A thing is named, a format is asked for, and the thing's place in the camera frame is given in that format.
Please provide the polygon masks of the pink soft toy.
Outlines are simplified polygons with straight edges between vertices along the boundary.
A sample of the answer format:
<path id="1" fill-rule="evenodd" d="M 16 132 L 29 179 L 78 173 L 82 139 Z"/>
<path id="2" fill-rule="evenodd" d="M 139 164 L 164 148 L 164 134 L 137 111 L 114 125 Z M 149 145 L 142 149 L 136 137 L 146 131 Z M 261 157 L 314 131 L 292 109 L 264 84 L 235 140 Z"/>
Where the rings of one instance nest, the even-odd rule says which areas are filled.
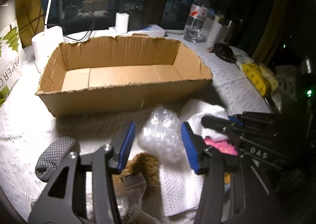
<path id="1" fill-rule="evenodd" d="M 238 155 L 238 152 L 235 149 L 235 147 L 233 145 L 229 144 L 226 140 L 216 142 L 211 137 L 206 137 L 204 139 L 204 141 L 205 141 L 206 145 L 216 148 L 221 153 L 235 155 L 235 156 Z"/>

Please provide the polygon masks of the brown plush toy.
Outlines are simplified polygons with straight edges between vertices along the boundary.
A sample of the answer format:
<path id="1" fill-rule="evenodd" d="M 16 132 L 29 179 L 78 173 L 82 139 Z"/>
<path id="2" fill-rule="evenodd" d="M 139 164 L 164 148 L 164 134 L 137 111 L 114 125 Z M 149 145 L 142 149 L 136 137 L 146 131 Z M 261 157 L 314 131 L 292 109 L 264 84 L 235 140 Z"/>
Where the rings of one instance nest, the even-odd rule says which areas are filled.
<path id="1" fill-rule="evenodd" d="M 146 152 L 138 153 L 132 160 L 129 160 L 119 175 L 112 175 L 113 183 L 117 185 L 123 179 L 137 174 L 142 174 L 146 181 L 144 198 L 150 198 L 160 189 L 159 161 L 157 157 Z"/>

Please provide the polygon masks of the white soft cloth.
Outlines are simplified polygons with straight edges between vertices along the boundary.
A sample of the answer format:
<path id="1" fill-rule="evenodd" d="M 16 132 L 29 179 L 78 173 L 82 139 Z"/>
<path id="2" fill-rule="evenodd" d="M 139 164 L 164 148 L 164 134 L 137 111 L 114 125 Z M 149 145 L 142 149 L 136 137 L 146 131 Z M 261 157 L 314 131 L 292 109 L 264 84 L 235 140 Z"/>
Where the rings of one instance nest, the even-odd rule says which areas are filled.
<path id="1" fill-rule="evenodd" d="M 226 110 L 219 105 L 211 105 L 198 99 L 190 99 L 179 115 L 181 122 L 187 122 L 192 132 L 203 139 L 210 137 L 214 142 L 228 140 L 223 131 L 215 129 L 216 124 L 229 120 Z"/>

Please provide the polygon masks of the bubble wrap bundle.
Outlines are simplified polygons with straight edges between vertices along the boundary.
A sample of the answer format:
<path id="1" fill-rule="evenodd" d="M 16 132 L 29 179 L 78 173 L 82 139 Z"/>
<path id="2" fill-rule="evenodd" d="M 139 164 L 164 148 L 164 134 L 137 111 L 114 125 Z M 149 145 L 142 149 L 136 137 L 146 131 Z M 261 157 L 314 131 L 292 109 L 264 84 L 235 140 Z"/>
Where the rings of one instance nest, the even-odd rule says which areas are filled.
<path id="1" fill-rule="evenodd" d="M 162 105 L 157 105 L 141 130 L 138 145 L 159 161 L 175 164 L 184 157 L 180 129 L 181 121 L 178 115 Z"/>

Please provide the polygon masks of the clear plastic bag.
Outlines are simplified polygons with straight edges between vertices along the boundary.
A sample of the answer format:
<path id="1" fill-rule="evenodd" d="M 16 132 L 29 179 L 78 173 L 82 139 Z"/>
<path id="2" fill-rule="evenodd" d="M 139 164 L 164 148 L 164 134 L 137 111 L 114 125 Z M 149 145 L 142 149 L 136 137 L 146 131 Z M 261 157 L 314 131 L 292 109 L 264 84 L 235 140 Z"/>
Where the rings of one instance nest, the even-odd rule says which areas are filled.
<path id="1" fill-rule="evenodd" d="M 142 208 L 146 181 L 141 173 L 118 178 L 114 185 L 118 211 L 122 223 L 132 223 Z M 92 172 L 86 174 L 86 212 L 87 219 L 94 222 Z"/>

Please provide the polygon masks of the grey knit gloves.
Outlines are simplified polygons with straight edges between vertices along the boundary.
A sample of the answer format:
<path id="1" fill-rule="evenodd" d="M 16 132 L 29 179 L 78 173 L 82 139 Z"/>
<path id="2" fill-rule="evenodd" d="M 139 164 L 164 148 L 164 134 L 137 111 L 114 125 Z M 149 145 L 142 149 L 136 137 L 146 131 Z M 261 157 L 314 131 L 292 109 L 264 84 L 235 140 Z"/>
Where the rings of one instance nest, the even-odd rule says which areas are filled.
<path id="1" fill-rule="evenodd" d="M 71 136 L 62 136 L 50 144 L 40 155 L 35 165 L 35 175 L 42 182 L 47 182 L 62 160 L 70 152 L 79 153 L 80 144 Z"/>

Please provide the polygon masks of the open cardboard box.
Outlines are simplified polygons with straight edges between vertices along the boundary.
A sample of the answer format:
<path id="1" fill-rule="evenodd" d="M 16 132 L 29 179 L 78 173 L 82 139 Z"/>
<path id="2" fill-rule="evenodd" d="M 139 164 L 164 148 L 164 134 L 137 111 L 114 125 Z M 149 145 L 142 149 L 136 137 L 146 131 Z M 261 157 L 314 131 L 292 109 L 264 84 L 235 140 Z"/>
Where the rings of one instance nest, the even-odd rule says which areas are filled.
<path id="1" fill-rule="evenodd" d="M 179 40 L 102 36 L 60 44 L 36 95 L 55 117 L 122 112 L 187 98 L 212 78 L 198 54 Z"/>

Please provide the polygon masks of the black round object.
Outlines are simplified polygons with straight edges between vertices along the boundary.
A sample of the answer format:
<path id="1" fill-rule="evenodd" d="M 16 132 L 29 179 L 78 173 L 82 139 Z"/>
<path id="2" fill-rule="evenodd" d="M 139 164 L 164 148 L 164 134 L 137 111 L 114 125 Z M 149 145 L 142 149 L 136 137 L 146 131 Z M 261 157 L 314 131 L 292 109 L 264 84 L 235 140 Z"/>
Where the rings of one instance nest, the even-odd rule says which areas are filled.
<path id="1" fill-rule="evenodd" d="M 213 52 L 218 58 L 222 59 L 225 62 L 236 63 L 236 59 L 234 57 L 232 49 L 226 44 L 216 43 L 213 46 Z"/>

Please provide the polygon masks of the white perforated organizer basket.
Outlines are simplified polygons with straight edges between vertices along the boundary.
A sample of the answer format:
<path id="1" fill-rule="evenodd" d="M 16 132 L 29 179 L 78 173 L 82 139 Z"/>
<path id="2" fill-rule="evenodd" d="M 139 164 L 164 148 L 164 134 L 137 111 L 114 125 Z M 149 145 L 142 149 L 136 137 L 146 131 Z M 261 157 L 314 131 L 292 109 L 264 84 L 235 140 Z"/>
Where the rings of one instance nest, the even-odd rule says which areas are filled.
<path id="1" fill-rule="evenodd" d="M 233 22 L 224 15 L 215 15 L 213 19 L 207 18 L 202 27 L 205 42 L 209 45 L 216 43 L 228 44 L 232 37 Z"/>

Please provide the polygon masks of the white textured tablecloth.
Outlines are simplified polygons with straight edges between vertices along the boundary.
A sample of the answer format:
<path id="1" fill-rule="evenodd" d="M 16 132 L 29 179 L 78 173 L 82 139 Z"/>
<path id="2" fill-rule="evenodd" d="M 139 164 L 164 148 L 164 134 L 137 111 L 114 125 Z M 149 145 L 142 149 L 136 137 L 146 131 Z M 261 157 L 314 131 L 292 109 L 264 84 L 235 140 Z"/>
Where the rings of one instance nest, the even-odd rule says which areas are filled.
<path id="1" fill-rule="evenodd" d="M 265 100 L 236 65 L 208 53 L 204 43 L 186 42 L 186 46 L 200 56 L 213 74 L 201 100 L 224 107 L 228 114 L 269 112 Z M 23 75 L 1 106 L 1 188 L 24 220 L 44 189 L 45 184 L 35 175 L 35 165 L 52 141 L 70 135 L 79 140 L 82 154 L 91 153 L 107 143 L 120 124 L 128 120 L 134 121 L 137 131 L 141 131 L 150 114 L 149 109 L 144 109 L 57 119 L 36 95 L 39 79 L 35 61 L 25 63 Z"/>

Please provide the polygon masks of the clear plastic water bottle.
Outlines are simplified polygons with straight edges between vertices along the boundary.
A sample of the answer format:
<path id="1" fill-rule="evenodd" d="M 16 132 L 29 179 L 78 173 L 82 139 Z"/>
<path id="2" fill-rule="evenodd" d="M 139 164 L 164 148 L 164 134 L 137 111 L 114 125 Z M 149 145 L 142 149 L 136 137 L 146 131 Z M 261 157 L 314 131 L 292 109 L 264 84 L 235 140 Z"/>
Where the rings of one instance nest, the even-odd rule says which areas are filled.
<path id="1" fill-rule="evenodd" d="M 184 27 L 183 38 L 193 43 L 203 40 L 202 27 L 210 9 L 209 0 L 194 0 Z"/>

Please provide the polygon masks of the white desk lamp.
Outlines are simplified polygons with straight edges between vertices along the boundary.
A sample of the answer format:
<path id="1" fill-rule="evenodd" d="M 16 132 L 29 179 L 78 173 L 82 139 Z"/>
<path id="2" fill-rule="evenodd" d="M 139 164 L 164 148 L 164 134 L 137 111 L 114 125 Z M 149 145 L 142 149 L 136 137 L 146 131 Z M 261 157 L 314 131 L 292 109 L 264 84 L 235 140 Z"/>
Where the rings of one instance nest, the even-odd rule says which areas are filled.
<path id="1" fill-rule="evenodd" d="M 44 30 L 32 37 L 32 46 L 36 68 L 39 73 L 45 69 L 48 60 L 58 45 L 64 42 L 63 29 L 60 26 L 48 28 L 48 17 L 52 0 L 48 0 L 47 11 L 44 20 Z"/>

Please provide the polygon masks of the white charger adapter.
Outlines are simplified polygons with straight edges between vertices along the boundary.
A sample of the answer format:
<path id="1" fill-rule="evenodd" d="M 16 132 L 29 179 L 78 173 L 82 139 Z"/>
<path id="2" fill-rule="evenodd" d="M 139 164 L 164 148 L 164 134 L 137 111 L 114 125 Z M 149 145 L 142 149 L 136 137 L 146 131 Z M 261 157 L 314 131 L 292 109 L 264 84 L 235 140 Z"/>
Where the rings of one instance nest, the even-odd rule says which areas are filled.
<path id="1" fill-rule="evenodd" d="M 129 26 L 129 14 L 116 13 L 115 30 L 119 34 L 125 34 L 128 32 Z"/>

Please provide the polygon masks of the paper cup package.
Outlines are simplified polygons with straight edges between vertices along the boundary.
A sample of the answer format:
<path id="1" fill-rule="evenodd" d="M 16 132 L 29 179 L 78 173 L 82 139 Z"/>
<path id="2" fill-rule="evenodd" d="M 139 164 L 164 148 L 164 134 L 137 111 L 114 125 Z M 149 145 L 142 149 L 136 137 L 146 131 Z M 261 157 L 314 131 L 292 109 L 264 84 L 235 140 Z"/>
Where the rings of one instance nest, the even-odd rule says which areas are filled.
<path id="1" fill-rule="evenodd" d="M 26 54 L 22 48 L 16 17 L 16 0 L 1 5 L 0 89 L 3 104 L 22 74 Z"/>

